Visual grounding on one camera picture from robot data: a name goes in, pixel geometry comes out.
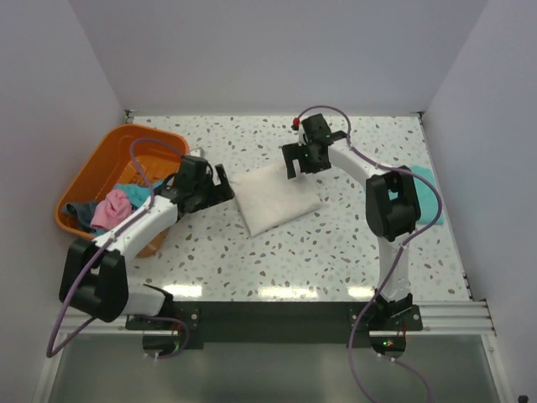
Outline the white t shirt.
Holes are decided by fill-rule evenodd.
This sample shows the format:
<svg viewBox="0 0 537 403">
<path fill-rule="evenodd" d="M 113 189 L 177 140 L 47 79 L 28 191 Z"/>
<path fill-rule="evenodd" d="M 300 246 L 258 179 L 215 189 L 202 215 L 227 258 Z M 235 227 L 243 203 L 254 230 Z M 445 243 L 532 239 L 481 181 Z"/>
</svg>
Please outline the white t shirt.
<svg viewBox="0 0 537 403">
<path fill-rule="evenodd" d="M 305 174 L 290 179 L 283 163 L 236 175 L 230 184 L 252 237 L 322 206 L 314 182 Z"/>
</svg>

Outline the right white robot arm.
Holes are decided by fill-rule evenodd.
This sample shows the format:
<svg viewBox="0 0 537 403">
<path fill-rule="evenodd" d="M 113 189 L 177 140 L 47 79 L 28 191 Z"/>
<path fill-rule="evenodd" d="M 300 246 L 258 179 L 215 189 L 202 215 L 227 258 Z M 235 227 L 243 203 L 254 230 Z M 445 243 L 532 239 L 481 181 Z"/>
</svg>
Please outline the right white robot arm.
<svg viewBox="0 0 537 403">
<path fill-rule="evenodd" d="M 295 118 L 291 128 L 298 141 L 282 147 L 287 177 L 316 174 L 337 167 L 362 185 L 365 218 L 379 243 L 379 282 L 373 318 L 385 330 L 394 329 L 413 305 L 409 289 L 408 252 L 402 242 L 416 229 L 421 211 L 410 169 L 382 170 L 349 145 L 349 135 L 331 131 L 318 113 Z"/>
</svg>

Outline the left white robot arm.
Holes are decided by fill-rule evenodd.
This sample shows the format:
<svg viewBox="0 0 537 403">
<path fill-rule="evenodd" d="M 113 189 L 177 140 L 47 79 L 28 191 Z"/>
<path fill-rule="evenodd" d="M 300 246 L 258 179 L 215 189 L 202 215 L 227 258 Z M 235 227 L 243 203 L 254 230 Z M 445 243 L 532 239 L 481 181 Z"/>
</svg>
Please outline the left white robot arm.
<svg viewBox="0 0 537 403">
<path fill-rule="evenodd" d="M 177 172 L 113 230 L 68 249 L 59 299 L 103 322 L 143 316 L 155 329 L 174 319 L 172 295 L 149 284 L 135 285 L 127 266 L 156 235 L 192 213 L 230 201 L 234 192 L 223 165 L 187 155 Z"/>
</svg>

